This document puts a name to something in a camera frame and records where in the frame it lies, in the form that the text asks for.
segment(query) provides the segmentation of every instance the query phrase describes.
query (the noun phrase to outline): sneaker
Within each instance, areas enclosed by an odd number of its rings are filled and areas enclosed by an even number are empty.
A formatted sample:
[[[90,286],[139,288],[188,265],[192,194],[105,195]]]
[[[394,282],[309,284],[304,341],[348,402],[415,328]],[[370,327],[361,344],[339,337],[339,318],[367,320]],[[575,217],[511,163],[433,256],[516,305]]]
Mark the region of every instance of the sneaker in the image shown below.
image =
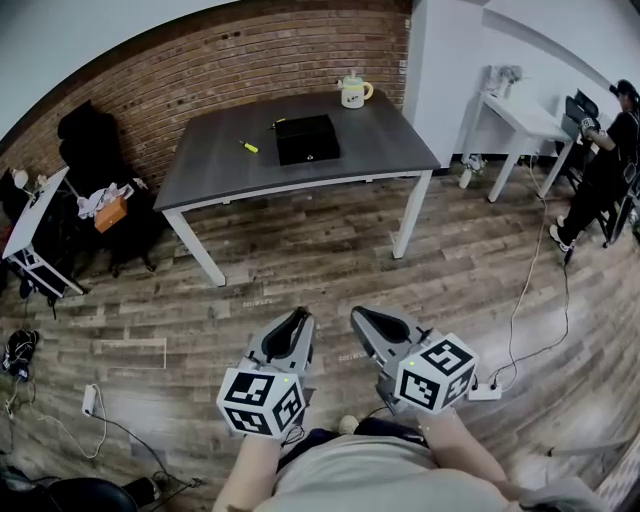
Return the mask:
[[[569,250],[570,247],[560,239],[560,235],[558,234],[558,226],[551,226],[549,228],[549,234],[551,235],[551,238],[553,238],[554,241],[558,244],[558,247],[560,247],[560,250],[562,252],[567,252]]]
[[[356,431],[356,428],[358,428],[358,425],[360,425],[360,422],[358,421],[358,418],[356,418],[355,416],[351,416],[350,414],[347,416],[344,416],[340,420],[340,426],[338,427],[338,434],[342,436],[353,435],[353,433]]]

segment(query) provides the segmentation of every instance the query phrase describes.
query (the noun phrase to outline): office chair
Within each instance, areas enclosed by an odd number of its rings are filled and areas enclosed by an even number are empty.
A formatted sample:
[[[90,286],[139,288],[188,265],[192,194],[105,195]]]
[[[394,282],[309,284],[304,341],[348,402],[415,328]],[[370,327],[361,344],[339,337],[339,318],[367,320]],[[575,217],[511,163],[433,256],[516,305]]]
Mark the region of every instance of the office chair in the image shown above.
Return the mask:
[[[18,477],[12,480],[11,485],[0,486],[0,502],[7,510],[137,512],[160,497],[158,488],[148,478],[124,487],[100,478],[72,478],[49,485],[23,481],[22,490],[15,489]]]

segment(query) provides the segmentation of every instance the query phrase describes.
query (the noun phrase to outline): power strip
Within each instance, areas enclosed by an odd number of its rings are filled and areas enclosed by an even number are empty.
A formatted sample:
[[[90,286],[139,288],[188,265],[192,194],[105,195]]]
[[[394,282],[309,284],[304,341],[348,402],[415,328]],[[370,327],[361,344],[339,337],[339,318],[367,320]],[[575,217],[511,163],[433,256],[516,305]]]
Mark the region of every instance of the power strip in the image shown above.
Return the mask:
[[[500,400],[502,398],[502,386],[497,384],[495,388],[492,384],[478,384],[469,388],[470,402],[487,402],[489,400]]]
[[[91,417],[96,405],[96,388],[87,384],[84,388],[84,400],[82,400],[82,414]]]

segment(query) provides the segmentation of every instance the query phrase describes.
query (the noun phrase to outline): white plug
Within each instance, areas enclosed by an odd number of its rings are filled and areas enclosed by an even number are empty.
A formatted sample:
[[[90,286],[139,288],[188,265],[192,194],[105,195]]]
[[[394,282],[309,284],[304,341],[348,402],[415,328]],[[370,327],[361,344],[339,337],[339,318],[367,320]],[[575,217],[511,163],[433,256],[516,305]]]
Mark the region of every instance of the white plug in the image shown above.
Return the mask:
[[[91,417],[96,405],[96,388],[87,384],[84,388],[84,400],[82,400],[82,414]]]

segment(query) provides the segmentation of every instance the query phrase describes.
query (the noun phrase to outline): hand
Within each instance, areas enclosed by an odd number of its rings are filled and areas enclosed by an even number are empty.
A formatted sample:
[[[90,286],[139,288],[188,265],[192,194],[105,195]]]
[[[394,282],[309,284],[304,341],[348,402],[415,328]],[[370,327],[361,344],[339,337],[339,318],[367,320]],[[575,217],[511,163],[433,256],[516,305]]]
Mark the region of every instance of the hand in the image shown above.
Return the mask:
[[[596,123],[590,117],[585,117],[580,123],[580,134],[587,140],[591,140],[592,133],[596,132]]]

